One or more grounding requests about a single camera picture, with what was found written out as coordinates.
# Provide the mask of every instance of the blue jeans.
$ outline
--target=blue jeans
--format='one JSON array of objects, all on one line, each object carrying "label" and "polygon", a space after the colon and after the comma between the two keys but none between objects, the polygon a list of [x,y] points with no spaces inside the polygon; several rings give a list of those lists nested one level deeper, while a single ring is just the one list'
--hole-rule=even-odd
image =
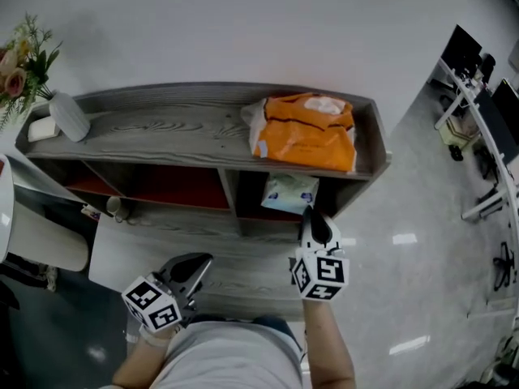
[{"label": "blue jeans", "polygon": [[[242,322],[240,320],[228,320],[223,317],[219,317],[217,315],[210,315],[210,314],[198,314],[193,318],[191,321],[191,324],[194,323],[202,323],[204,321],[223,321],[223,322],[235,322],[235,323],[249,323],[249,322]],[[254,320],[250,322],[251,324],[259,324],[260,326],[272,328],[276,331],[280,331],[283,334],[286,334],[288,337],[290,337],[292,340],[295,341],[295,344],[299,346],[298,341],[296,340],[294,333],[290,330],[289,325],[286,323],[285,320],[282,318],[278,318],[275,315],[262,315],[261,317],[256,317]]]}]

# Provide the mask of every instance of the tiled floor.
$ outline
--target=tiled floor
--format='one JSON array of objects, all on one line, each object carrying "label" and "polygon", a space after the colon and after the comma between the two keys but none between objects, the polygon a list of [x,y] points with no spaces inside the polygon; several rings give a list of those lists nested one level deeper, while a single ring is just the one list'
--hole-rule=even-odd
[{"label": "tiled floor", "polygon": [[[351,268],[334,310],[359,388],[443,389],[478,377],[511,325],[510,316],[466,317],[491,287],[491,257],[508,230],[499,214],[461,220],[488,184],[469,157],[450,158],[433,128],[436,97],[429,87],[418,95],[389,139],[388,171],[337,221]],[[92,387],[122,358],[121,302],[90,286],[70,280],[49,294],[13,284],[27,296],[19,295],[27,307],[14,314],[13,328],[33,382],[52,374],[59,380],[49,387]],[[302,324],[294,325],[301,335]],[[406,342],[414,348],[402,350]]]}]

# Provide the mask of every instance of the white floor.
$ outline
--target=white floor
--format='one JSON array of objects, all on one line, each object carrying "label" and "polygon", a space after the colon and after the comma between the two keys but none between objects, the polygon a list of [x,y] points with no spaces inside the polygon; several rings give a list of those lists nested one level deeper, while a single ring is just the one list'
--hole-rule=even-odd
[{"label": "white floor", "polygon": [[422,90],[389,139],[388,171],[338,219],[354,245],[350,286],[334,309],[361,388],[478,378],[510,330],[509,315],[466,317],[491,289],[491,258],[508,228],[501,214],[460,218],[490,185],[469,156],[451,159],[433,127],[436,98]]}]

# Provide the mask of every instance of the white shirt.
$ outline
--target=white shirt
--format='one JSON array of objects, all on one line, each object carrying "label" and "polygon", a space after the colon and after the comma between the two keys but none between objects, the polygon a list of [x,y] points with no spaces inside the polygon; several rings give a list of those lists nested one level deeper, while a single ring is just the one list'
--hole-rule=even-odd
[{"label": "white shirt", "polygon": [[165,366],[150,387],[300,389],[300,356],[293,339],[270,327],[195,323],[173,338]]}]

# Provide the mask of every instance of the white vase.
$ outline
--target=white vase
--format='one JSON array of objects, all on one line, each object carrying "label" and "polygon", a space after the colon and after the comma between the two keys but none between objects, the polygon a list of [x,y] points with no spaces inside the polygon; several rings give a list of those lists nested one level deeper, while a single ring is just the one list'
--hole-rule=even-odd
[{"label": "white vase", "polygon": [[56,91],[49,101],[50,116],[65,135],[74,142],[81,141],[90,131],[90,121],[71,96]]}]

